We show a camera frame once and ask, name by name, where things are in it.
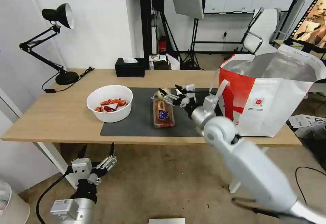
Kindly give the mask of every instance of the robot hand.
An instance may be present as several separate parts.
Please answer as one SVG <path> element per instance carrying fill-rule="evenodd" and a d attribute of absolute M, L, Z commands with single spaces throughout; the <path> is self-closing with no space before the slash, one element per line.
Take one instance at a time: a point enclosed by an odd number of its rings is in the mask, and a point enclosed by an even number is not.
<path fill-rule="evenodd" d="M 78 180 L 77 190 L 69 199 L 56 200 L 50 213 L 61 220 L 61 223 L 89 224 L 93 223 L 93 207 L 97 202 L 97 186 L 101 177 L 105 176 L 116 164 L 114 144 L 109 156 L 102 162 L 92 163 L 84 158 L 86 145 L 72 161 L 72 171 Z"/>

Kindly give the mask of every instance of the shopping bag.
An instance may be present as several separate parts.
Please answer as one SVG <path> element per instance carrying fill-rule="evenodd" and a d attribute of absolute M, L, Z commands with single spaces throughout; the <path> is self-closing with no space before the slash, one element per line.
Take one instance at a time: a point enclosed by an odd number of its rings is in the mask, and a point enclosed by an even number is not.
<path fill-rule="evenodd" d="M 326 67 L 313 55 L 281 45 L 276 53 L 236 54 L 219 71 L 224 116 L 242 136 L 275 136 Z"/>

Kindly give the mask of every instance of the lamp arm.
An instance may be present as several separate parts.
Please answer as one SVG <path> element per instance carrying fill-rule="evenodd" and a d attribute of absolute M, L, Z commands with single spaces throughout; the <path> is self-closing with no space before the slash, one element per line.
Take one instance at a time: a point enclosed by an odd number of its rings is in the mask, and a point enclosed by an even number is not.
<path fill-rule="evenodd" d="M 39 38 L 40 36 L 46 34 L 47 32 L 49 31 L 54 31 L 55 33 L 48 36 L 47 38 L 45 39 L 42 39 L 42 40 L 35 40 L 37 38 Z M 50 38 L 58 35 L 60 33 L 60 26 L 58 25 L 53 25 L 51 26 L 49 29 L 47 29 L 46 31 L 40 33 L 39 35 L 33 37 L 32 39 L 26 41 L 26 42 L 23 42 L 19 45 L 20 49 L 29 53 L 30 55 L 34 56 L 35 58 L 41 60 L 42 62 L 46 63 L 47 65 L 51 66 L 52 68 L 56 69 L 57 71 L 60 71 L 60 72 L 64 72 L 64 68 L 63 66 L 59 66 L 55 63 L 53 63 L 52 61 L 42 57 L 41 55 L 37 54 L 36 52 L 32 51 L 32 48 L 40 45 L 41 43 L 49 40 Z"/>

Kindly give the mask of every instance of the black desk lamp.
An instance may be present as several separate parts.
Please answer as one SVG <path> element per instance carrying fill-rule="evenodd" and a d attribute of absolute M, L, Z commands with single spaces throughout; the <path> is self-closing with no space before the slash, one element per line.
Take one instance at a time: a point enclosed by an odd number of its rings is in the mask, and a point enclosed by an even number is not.
<path fill-rule="evenodd" d="M 68 85 L 68 84 L 75 83 L 76 81 L 78 81 L 79 78 L 76 72 L 66 71 L 64 70 L 63 66 L 58 65 L 50 60 L 47 60 L 46 58 L 42 57 L 41 55 L 37 54 L 32 50 L 34 47 L 40 45 L 41 43 L 49 40 L 50 38 L 60 33 L 61 26 L 59 26 L 57 22 L 60 22 L 62 25 L 64 25 L 67 28 L 70 29 L 74 28 L 74 19 L 72 16 L 71 7 L 68 3 L 64 3 L 61 4 L 56 10 L 45 8 L 42 10 L 42 16 L 46 20 L 50 21 L 50 23 L 53 24 L 53 26 L 51 26 L 49 29 L 42 32 L 41 34 L 37 35 L 36 37 L 33 37 L 32 39 L 21 43 L 19 47 L 21 50 L 33 55 L 35 58 L 38 58 L 42 62 L 56 69 L 59 72 L 59 74 L 55 78 L 57 84 Z M 35 40 L 49 31 L 54 31 L 55 33 L 42 40 Z"/>

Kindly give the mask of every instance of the chair armrest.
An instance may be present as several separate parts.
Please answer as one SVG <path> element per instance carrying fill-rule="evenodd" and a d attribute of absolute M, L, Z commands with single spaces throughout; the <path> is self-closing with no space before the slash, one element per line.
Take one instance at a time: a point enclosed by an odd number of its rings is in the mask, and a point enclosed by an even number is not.
<path fill-rule="evenodd" d="M 281 34 L 287 36 L 287 33 L 285 33 L 285 32 L 281 32 L 281 31 L 274 31 L 273 33 L 281 33 Z"/>
<path fill-rule="evenodd" d="M 257 48 L 255 49 L 255 51 L 253 53 L 253 54 L 255 54 L 257 52 L 257 50 L 260 48 L 260 46 L 262 45 L 262 38 L 259 35 L 255 34 L 255 33 L 252 33 L 250 31 L 247 31 L 247 34 L 250 34 L 250 35 L 253 35 L 254 37 L 259 38 L 259 44 L 258 44 Z"/>

